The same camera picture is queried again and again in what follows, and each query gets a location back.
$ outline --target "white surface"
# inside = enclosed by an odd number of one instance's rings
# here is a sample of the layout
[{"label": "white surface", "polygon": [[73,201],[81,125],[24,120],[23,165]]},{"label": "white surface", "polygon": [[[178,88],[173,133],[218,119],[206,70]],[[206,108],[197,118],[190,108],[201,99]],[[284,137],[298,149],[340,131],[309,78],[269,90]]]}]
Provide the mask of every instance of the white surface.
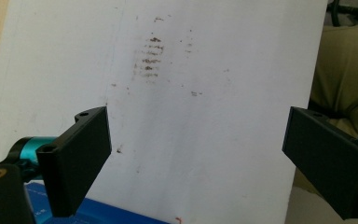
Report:
[{"label": "white surface", "polygon": [[358,224],[358,219],[342,220],[321,197],[293,187],[285,224]]},{"label": "white surface", "polygon": [[11,1],[0,160],[19,138],[58,135],[107,105],[114,151],[91,198],[171,223],[283,223],[295,167],[282,140],[290,105],[308,101],[324,10]]}]

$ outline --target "teal metal part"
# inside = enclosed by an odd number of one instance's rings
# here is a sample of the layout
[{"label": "teal metal part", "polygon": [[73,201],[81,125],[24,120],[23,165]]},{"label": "teal metal part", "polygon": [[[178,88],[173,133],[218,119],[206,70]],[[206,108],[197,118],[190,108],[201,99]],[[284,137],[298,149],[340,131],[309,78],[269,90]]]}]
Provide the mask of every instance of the teal metal part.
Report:
[{"label": "teal metal part", "polygon": [[32,164],[38,165],[36,150],[45,144],[52,143],[56,137],[33,137],[22,148],[20,159],[28,159]]}]

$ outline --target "blue edge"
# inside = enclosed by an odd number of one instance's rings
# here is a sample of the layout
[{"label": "blue edge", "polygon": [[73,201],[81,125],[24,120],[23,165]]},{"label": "blue edge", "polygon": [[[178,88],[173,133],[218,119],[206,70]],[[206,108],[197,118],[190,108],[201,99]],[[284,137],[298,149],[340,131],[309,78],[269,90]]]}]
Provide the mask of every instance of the blue edge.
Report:
[{"label": "blue edge", "polygon": [[162,224],[144,217],[91,199],[85,199],[72,217],[52,217],[45,186],[38,183],[26,185],[37,224]]}]

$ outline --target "person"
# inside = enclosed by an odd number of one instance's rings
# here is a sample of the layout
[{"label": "person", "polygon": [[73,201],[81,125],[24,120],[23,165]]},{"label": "person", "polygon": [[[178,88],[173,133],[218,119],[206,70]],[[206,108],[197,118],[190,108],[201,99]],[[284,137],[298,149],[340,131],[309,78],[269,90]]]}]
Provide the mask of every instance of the person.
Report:
[{"label": "person", "polygon": [[[320,107],[340,130],[358,138],[358,25],[324,27],[310,93],[310,106]],[[318,193],[296,171],[294,185]]]}]

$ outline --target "red mark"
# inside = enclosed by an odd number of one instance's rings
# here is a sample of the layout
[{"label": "red mark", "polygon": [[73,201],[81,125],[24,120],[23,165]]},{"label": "red mark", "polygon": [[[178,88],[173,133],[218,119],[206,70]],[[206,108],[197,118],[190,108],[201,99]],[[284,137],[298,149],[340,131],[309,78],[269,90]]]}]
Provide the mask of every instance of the red mark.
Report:
[{"label": "red mark", "polygon": [[182,219],[180,217],[176,217],[175,219],[179,221],[179,224],[182,224]]}]

